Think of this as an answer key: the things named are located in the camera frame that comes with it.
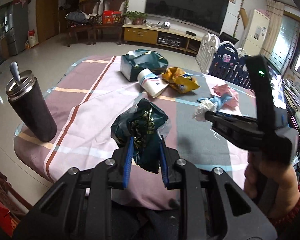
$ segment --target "blue gripper pad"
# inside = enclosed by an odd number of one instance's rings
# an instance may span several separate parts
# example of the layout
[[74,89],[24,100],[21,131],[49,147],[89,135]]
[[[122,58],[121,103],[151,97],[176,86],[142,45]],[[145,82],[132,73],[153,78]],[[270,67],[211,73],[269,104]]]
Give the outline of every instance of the blue gripper pad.
[[130,178],[130,172],[131,172],[131,163],[132,163],[132,157],[133,157],[133,137],[130,138],[129,148],[127,152],[126,161],[124,163],[123,167],[123,188],[126,188],[129,183]]
[[162,143],[160,143],[160,167],[161,167],[162,181],[164,183],[164,186],[167,187],[169,184],[168,167],[167,167],[166,156],[164,154]]

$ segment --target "red sleeve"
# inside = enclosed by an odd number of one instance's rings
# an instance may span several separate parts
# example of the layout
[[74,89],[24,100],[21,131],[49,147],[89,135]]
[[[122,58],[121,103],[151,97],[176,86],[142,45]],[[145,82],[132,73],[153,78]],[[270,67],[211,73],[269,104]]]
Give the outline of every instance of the red sleeve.
[[284,217],[278,219],[270,219],[271,223],[277,229],[278,232],[283,231],[289,224],[292,223],[293,219],[296,217],[300,210],[300,198],[295,207]]

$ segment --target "metal screw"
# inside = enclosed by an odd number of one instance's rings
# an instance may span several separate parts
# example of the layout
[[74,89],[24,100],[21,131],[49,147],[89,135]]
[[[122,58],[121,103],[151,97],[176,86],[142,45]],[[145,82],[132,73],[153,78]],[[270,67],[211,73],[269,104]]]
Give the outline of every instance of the metal screw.
[[180,166],[184,166],[184,165],[186,165],[186,163],[187,163],[187,161],[184,160],[184,159],[178,159],[177,160],[177,164],[180,165]]
[[223,169],[220,167],[216,167],[213,169],[215,174],[221,175],[223,173]]
[[107,164],[108,166],[112,166],[112,165],[115,164],[115,160],[114,160],[114,159],[107,159],[107,160],[106,160],[106,164]]
[[73,168],[70,168],[70,169],[68,170],[68,173],[69,173],[70,175],[74,175],[74,174],[77,174],[78,171],[79,171],[78,168],[73,167]]

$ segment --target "wooden door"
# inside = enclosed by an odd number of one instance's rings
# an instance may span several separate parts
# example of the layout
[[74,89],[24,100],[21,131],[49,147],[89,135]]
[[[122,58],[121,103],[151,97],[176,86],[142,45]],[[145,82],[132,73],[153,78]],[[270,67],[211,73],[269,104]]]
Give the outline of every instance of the wooden door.
[[59,34],[58,0],[36,0],[36,21],[40,43]]

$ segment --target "tv stand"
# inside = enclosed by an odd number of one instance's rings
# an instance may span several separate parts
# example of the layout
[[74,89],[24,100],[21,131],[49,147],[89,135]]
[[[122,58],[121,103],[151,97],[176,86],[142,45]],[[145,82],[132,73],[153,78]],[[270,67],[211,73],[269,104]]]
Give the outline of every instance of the tv stand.
[[[156,27],[151,27],[148,25],[132,25],[132,24],[125,24],[123,25],[124,28],[124,43],[127,41],[134,41],[134,42],[142,42],[148,44],[154,44],[158,46],[168,47],[172,49],[178,49],[183,51],[184,54],[187,52],[192,54],[197,54],[202,37],[194,37],[191,35],[186,34],[185,32],[173,30],[173,29],[158,29]],[[176,37],[178,40],[182,40],[180,47],[175,47],[171,45],[165,45],[158,43],[159,33],[169,33],[172,36]]]

